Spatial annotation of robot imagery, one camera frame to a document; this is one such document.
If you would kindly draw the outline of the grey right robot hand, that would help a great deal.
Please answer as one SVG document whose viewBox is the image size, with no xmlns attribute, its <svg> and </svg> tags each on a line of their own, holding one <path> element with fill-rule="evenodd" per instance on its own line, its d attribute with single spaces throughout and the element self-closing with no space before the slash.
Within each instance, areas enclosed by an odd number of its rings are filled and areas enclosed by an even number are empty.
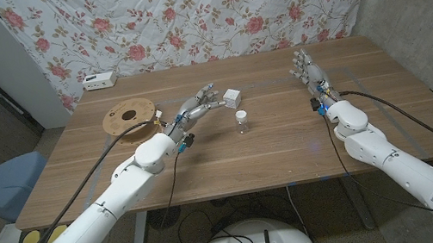
<svg viewBox="0 0 433 243">
<path fill-rule="evenodd" d="M 299 79 L 312 94 L 311 104 L 314 111 L 323 115 L 333 103 L 341 101 L 328 75 L 312 61 L 311 55 L 305 49 L 294 52 L 293 64 L 295 68 L 289 70 L 289 73 Z"/>
</svg>

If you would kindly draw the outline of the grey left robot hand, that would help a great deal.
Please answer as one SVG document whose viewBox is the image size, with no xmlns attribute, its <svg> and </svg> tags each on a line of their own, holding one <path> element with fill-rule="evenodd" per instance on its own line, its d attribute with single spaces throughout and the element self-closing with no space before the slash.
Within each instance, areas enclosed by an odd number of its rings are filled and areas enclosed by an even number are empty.
<svg viewBox="0 0 433 243">
<path fill-rule="evenodd" d="M 179 143 L 209 110 L 226 105 L 225 101 L 216 99 L 218 95 L 219 92 L 213 90 L 213 83 L 206 84 L 193 97 L 183 103 L 173 121 L 164 128 L 164 134 L 176 144 Z"/>
</svg>

